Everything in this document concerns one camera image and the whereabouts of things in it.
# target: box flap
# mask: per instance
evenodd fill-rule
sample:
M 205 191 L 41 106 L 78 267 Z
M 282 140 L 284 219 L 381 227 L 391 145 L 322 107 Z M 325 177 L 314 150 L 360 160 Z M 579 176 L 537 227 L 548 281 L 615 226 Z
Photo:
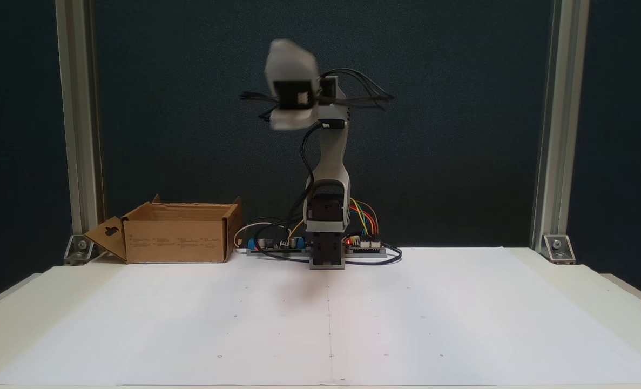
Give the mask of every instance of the box flap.
M 239 210 L 241 210 L 241 197 L 236 197 L 236 200 L 234 200 L 232 205 L 234 204 L 238 206 Z M 230 207 L 229 210 L 227 210 L 227 212 L 224 214 L 222 219 L 226 219 L 227 217 L 230 217 L 234 213 L 234 211 L 236 211 L 236 208 L 237 207 Z
M 105 221 L 96 229 L 86 233 L 85 236 L 118 258 L 124 261 L 126 260 L 126 248 L 123 243 L 121 220 L 118 217 L 112 217 Z

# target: white paper sheet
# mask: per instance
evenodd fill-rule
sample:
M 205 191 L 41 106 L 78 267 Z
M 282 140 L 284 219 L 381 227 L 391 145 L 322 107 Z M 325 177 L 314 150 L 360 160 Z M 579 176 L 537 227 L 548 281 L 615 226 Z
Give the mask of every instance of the white paper sheet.
M 310 271 L 129 265 L 0 372 L 27 385 L 641 383 L 641 356 L 504 249 Z

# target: white table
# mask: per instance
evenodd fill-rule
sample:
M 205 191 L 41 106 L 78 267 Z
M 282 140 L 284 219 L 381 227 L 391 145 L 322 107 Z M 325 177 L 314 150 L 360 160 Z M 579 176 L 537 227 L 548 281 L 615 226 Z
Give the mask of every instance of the white table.
M 531 249 L 508 249 L 586 313 L 623 338 L 641 354 L 641 295 L 613 283 L 586 266 L 556 266 Z M 78 304 L 110 280 L 125 264 L 96 259 L 85 266 L 46 271 L 0 300 L 0 370 L 37 338 L 57 325 Z M 40 386 L 29 386 L 40 389 Z M 541 386 L 514 386 L 515 389 Z M 635 385 L 555 386 L 627 388 Z

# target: yellow wire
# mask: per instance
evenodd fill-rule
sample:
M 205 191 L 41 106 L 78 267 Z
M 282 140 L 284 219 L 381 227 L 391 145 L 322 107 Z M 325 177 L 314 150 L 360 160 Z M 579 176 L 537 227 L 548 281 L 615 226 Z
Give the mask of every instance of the yellow wire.
M 368 229 L 366 228 L 366 222 L 364 221 L 364 215 L 363 215 L 363 209 L 359 207 L 359 204 L 356 202 L 355 199 L 352 199 L 354 202 L 354 205 L 356 206 L 356 210 L 359 212 L 359 219 L 361 219 L 361 224 L 364 225 L 364 230 L 366 230 L 366 233 L 368 233 Z
M 298 224 L 296 224 L 296 227 L 294 227 L 294 229 L 291 232 L 289 232 L 289 237 L 286 239 L 287 241 L 291 239 L 291 236 L 294 234 L 294 232 L 296 232 L 297 229 L 299 229 L 301 224 L 303 224 L 303 220 L 301 220 Z

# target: cardboard box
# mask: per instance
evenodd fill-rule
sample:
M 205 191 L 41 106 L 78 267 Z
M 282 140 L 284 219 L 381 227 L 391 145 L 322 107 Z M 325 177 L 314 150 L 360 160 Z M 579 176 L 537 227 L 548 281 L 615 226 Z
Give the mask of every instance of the cardboard box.
M 223 263 L 242 224 L 234 204 L 152 202 L 85 234 L 126 263 Z

